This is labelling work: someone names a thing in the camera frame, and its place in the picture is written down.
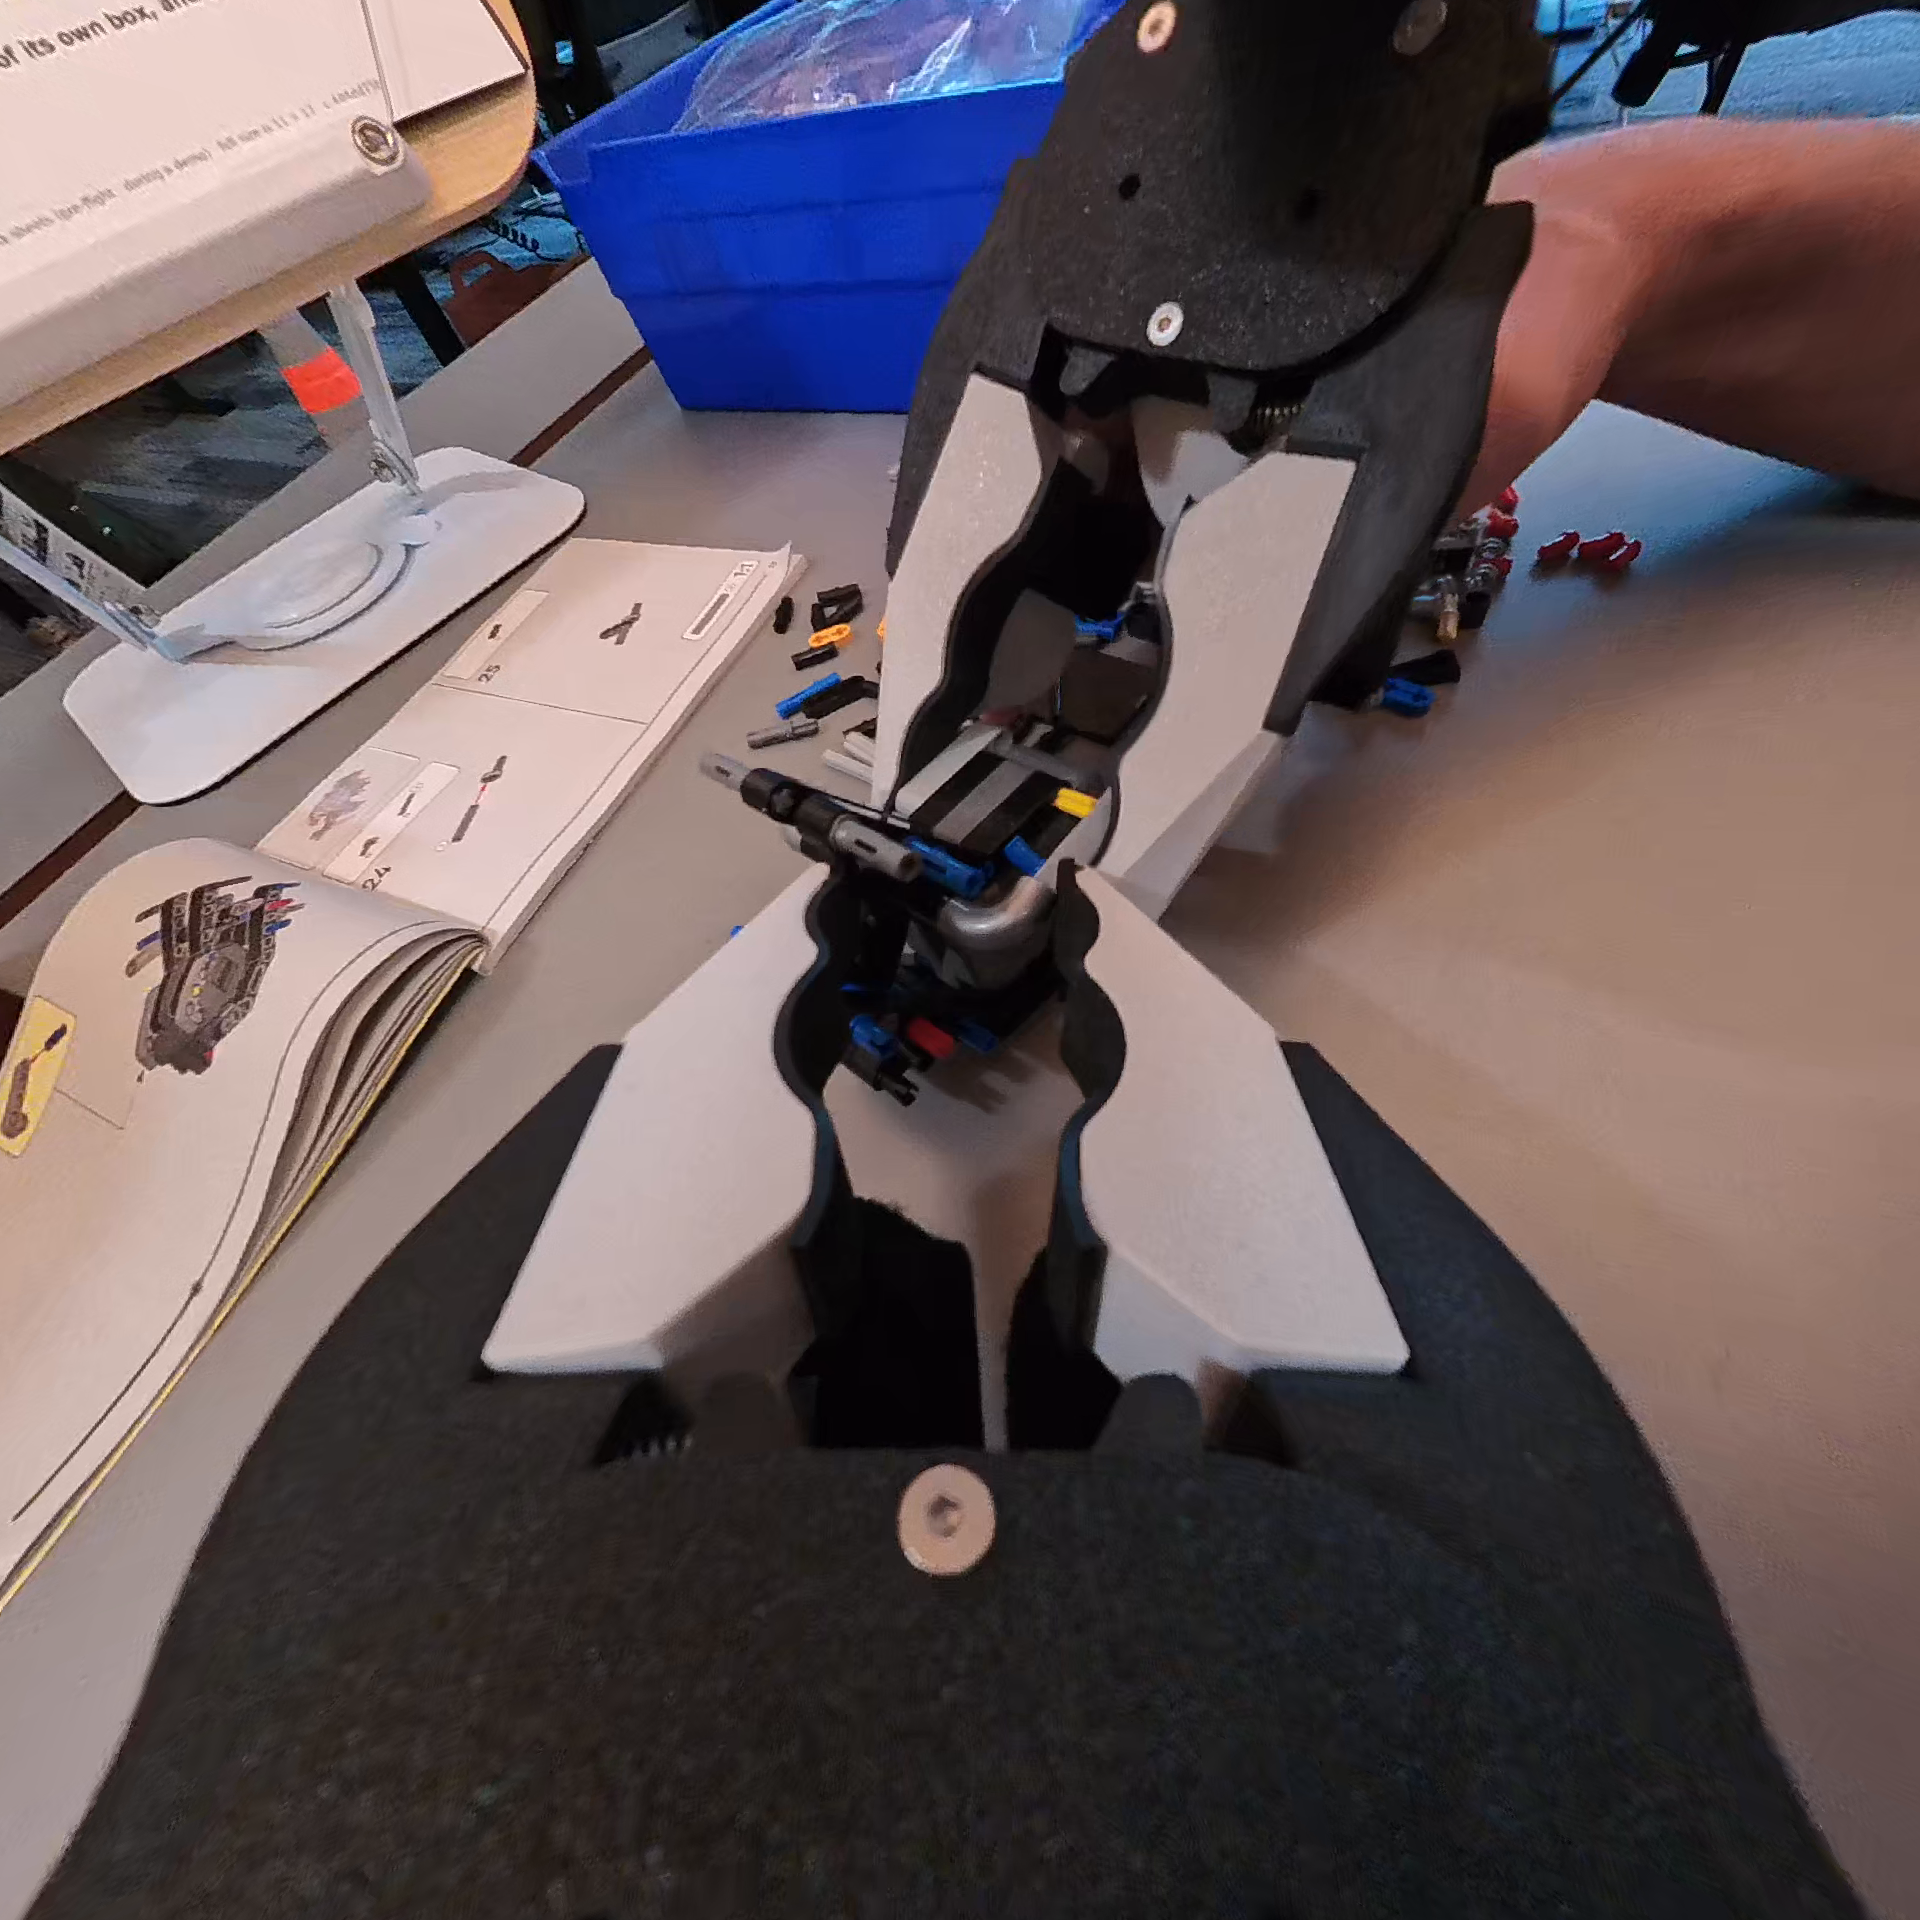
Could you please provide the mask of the pile of small lego pieces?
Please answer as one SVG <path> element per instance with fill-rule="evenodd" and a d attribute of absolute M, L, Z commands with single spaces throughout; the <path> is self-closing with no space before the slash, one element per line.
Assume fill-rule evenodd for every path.
<path fill-rule="evenodd" d="M 1428 623 L 1434 646 L 1428 655 L 1387 655 L 1383 681 L 1353 697 L 1353 714 L 1428 714 L 1434 688 L 1451 688 L 1455 646 L 1479 636 L 1498 596 L 1514 581 L 1514 546 L 1519 546 L 1519 484 L 1505 484 L 1498 499 L 1479 499 L 1475 514 L 1455 514 L 1451 534 L 1434 534 L 1428 546 L 1428 578 L 1405 602 L 1405 623 Z M 772 746 L 807 746 L 828 731 L 828 714 L 845 706 L 870 706 L 884 681 L 862 679 L 828 679 L 818 688 L 807 688 L 794 706 L 783 706 L 772 731 L 753 731 L 753 755 Z"/>

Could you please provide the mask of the clear plastic bag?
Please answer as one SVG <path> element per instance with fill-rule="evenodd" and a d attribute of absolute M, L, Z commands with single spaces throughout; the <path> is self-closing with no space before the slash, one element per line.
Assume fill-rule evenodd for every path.
<path fill-rule="evenodd" d="M 674 132 L 1054 86 L 1108 17 L 1118 0 L 794 0 L 710 45 Z"/>

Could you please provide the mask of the white printed paper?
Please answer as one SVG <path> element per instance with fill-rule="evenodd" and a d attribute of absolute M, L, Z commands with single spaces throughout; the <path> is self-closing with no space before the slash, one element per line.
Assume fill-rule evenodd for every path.
<path fill-rule="evenodd" d="M 474 0 L 17 0 L 0 401 L 414 216 L 406 120 L 517 74 L 517 35 Z"/>

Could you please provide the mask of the wooden board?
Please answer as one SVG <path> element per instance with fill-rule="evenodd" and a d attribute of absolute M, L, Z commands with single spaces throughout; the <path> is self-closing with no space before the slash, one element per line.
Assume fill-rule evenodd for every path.
<path fill-rule="evenodd" d="M 17 452 L 24 442 L 47 442 L 52 422 L 75 422 L 75 419 L 110 412 L 113 392 L 166 382 L 166 374 L 194 368 L 204 353 L 226 353 L 234 334 L 259 334 L 259 327 L 288 317 L 295 306 L 320 306 L 342 278 L 385 272 L 411 248 L 493 216 L 532 163 L 532 74 L 406 120 L 406 147 L 411 147 L 414 203 L 406 203 L 377 225 L 342 238 L 308 257 L 288 257 L 282 272 L 259 272 L 248 289 L 226 289 L 204 315 L 182 315 L 175 327 L 120 344 L 120 353 L 67 368 L 63 382 L 17 392 L 0 412 L 0 445 Z"/>

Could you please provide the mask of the person's right forearm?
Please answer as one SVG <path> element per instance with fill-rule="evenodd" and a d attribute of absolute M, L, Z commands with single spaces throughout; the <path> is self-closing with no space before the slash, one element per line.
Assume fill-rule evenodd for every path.
<path fill-rule="evenodd" d="M 1640 120 L 1498 167 L 1532 203 L 1486 508 L 1586 401 L 1920 499 L 1920 120 Z"/>

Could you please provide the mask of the blue plastic bin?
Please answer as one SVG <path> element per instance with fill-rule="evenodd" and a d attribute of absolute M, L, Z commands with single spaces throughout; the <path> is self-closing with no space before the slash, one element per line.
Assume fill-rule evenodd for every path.
<path fill-rule="evenodd" d="M 561 216 L 686 412 L 911 412 L 932 317 L 1064 74 L 674 132 L 724 35 L 543 137 Z"/>

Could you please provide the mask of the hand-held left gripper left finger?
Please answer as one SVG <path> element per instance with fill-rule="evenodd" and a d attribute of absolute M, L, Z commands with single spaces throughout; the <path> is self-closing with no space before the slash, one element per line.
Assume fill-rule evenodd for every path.
<path fill-rule="evenodd" d="M 828 998 L 853 876 L 787 883 L 659 1006 L 628 1024 L 557 1206 L 489 1339 L 489 1371 L 659 1371 L 674 1399 L 757 1371 L 787 1399 L 832 1312 L 855 1233 L 853 1158 L 794 1055 L 794 998 Z"/>

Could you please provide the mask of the open lego instruction booklet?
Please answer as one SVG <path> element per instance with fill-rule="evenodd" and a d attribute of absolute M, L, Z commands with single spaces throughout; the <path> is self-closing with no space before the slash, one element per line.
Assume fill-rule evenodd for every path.
<path fill-rule="evenodd" d="M 133 854 L 63 915 L 0 1067 L 7 1605 L 794 571 L 566 540 L 259 854 Z"/>

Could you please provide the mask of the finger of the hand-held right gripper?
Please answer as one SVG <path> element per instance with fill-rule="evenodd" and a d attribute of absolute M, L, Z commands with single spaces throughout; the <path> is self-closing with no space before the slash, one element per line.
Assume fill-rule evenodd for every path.
<path fill-rule="evenodd" d="M 1284 755 L 1264 706 L 1356 461 L 1141 422 L 1141 475 L 1163 514 L 1163 681 L 1118 755 L 1101 883 L 1163 915 Z"/>
<path fill-rule="evenodd" d="M 888 581 L 870 807 L 955 739 L 955 720 L 932 720 L 932 746 L 911 746 L 955 679 L 965 602 L 1027 540 L 1054 461 L 1064 434 L 1020 388 L 971 374 Z"/>

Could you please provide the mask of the white stand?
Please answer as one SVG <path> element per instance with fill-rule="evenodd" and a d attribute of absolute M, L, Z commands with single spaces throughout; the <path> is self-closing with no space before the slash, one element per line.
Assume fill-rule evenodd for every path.
<path fill-rule="evenodd" d="M 133 612 L 7 546 L 35 596 L 113 636 L 67 720 L 133 807 L 182 807 L 295 739 L 481 596 L 582 525 L 582 495 L 481 445 L 411 445 L 364 289 L 323 289 L 371 401 L 371 484 L 295 525 L 166 612 Z"/>

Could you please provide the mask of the black and grey lego assembly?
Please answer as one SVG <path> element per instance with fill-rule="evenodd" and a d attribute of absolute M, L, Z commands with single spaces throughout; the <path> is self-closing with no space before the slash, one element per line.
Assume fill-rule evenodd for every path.
<path fill-rule="evenodd" d="M 1141 578 L 1108 612 L 1072 623 L 1072 661 L 1042 697 L 982 714 L 892 807 L 703 755 L 703 782 L 855 883 L 845 965 L 855 1088 L 911 1109 L 942 1063 L 998 1055 L 1064 998 L 1054 862 L 1093 860 L 1118 755 L 1157 688 L 1163 596 Z"/>

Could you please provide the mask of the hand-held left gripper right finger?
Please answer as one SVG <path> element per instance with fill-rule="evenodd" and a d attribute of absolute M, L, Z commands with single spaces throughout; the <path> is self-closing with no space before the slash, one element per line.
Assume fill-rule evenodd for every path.
<path fill-rule="evenodd" d="M 1054 888 L 1064 1067 L 1047 1312 L 1118 1382 L 1405 1371 L 1413 1342 L 1300 1067 L 1118 883 Z"/>

